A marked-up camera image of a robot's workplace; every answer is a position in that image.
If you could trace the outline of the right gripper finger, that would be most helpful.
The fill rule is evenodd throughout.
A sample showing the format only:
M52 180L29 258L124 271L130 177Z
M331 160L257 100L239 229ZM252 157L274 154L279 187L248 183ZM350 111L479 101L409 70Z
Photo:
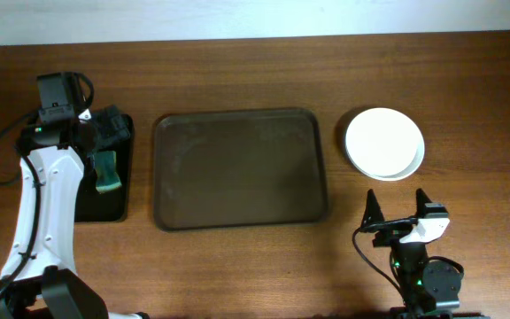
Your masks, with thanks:
M366 208L361 221L361 226L367 227L380 222L384 222L383 212L375 196L374 190L370 189L367 191Z
M432 201L429 199L427 194L422 188L419 188L415 192L416 198L416 214L417 218L426 218L432 213Z

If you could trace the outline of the white plate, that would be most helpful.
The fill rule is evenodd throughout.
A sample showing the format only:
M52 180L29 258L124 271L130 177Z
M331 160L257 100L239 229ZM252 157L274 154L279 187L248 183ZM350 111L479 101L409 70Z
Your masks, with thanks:
M422 163L425 145L418 126L390 108L370 108L347 125L344 148L350 162L364 175L397 181Z
M384 182L396 182L407 178L410 174L395 174L395 175L370 175L369 177L375 180Z

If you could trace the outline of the pale blue plate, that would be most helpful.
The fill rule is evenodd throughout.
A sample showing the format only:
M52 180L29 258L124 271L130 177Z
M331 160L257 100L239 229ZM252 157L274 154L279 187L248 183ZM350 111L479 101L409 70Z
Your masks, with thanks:
M360 173L370 175L412 175L425 155L422 134L373 134L344 136L350 162Z

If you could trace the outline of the white plate top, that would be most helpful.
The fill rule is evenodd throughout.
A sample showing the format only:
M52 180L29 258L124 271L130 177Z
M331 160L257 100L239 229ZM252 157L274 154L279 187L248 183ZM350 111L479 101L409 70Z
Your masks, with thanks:
M350 162L364 175L397 181L422 163L425 145L418 126L390 108L370 108L347 125L344 148Z

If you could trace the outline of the green and yellow sponge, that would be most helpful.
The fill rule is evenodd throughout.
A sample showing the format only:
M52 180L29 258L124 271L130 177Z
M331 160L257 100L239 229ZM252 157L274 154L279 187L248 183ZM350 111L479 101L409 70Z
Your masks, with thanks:
M97 152L94 157L97 173L96 190L100 194L115 191L122 186L117 173L116 151Z

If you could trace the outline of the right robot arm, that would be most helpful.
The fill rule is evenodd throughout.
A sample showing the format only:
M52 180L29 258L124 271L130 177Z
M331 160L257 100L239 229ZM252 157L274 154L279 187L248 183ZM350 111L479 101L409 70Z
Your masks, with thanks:
M416 212L406 218L389 221L373 190L367 191L362 222L352 234L359 248L359 233L375 236L375 248L389 247L387 275L361 251L362 260L397 290L403 305L389 311L389 318L452 318L460 306L459 292L465 270L461 264L442 256L428 255L427 245L438 240L450 224L444 205L432 201L422 189L415 192Z

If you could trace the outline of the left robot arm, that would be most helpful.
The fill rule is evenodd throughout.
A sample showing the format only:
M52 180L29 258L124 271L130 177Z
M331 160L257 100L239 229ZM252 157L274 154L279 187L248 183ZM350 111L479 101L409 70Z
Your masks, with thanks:
M0 318L115 319L77 274L73 229L125 219L133 121L114 105L92 110L95 89L85 74L44 74L36 82L40 106L22 117L15 142L21 196L0 273Z

